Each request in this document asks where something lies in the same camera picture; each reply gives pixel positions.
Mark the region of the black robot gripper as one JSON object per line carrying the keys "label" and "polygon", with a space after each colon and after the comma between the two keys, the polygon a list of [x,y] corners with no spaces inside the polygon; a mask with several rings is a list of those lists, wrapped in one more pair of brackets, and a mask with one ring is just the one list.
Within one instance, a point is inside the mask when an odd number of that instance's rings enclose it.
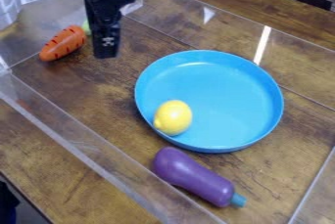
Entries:
{"label": "black robot gripper", "polygon": [[121,9],[136,0],[83,0],[97,59],[116,58],[121,43]]}

